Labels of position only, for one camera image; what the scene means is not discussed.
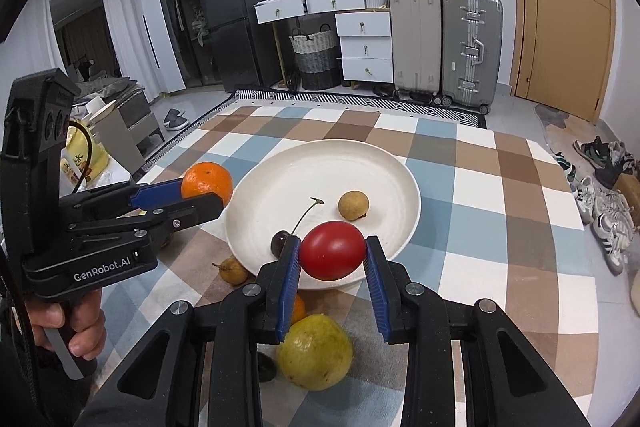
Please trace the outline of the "person's left hand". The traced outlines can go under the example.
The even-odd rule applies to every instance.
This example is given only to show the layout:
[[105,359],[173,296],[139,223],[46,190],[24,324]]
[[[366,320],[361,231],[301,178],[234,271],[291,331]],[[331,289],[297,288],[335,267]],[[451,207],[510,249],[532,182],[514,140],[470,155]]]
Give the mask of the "person's left hand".
[[35,344],[54,351],[45,329],[60,329],[66,323],[74,331],[68,349],[74,357],[87,361],[95,359],[102,351],[106,340],[105,315],[101,309],[102,291],[90,291],[82,296],[70,312],[65,312],[59,303],[44,303],[37,298],[26,301],[26,309],[32,324]]

